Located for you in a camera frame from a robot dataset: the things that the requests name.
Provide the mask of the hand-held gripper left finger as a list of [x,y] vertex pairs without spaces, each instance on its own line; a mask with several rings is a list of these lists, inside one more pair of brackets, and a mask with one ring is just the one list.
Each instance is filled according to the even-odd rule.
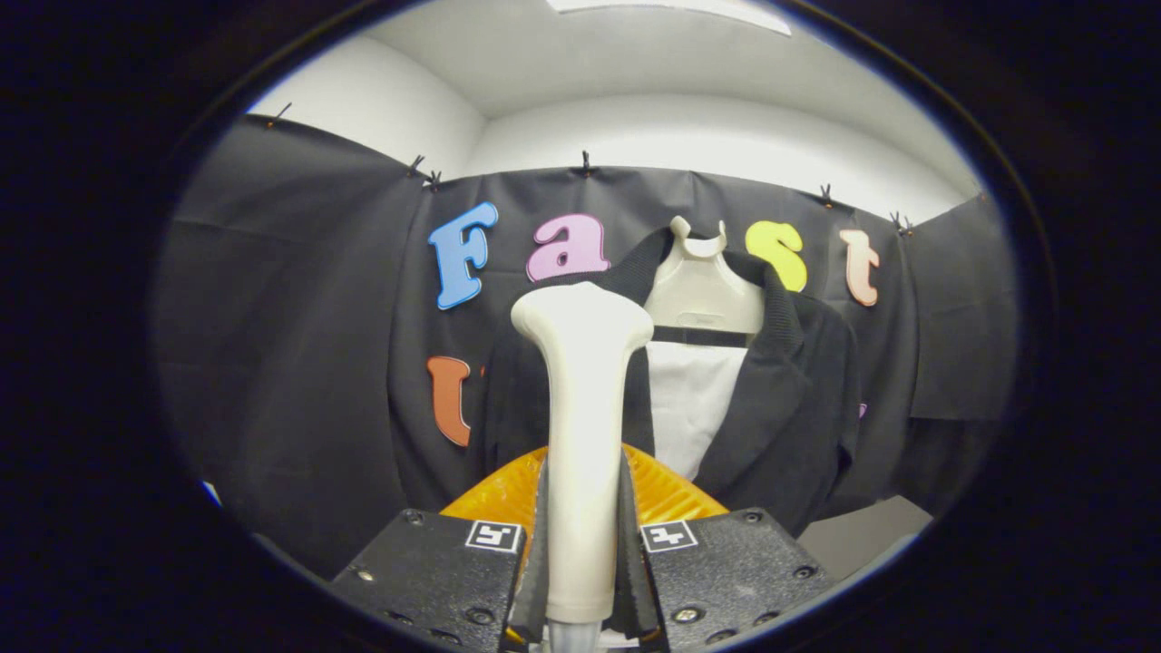
[[408,509],[330,582],[382,627],[444,652],[525,652],[546,623],[546,449],[439,512]]

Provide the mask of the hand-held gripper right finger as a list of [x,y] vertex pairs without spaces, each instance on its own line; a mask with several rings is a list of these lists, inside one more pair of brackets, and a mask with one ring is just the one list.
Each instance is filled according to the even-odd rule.
[[711,650],[772,627],[834,577],[776,517],[729,510],[623,447],[620,627],[641,650]]

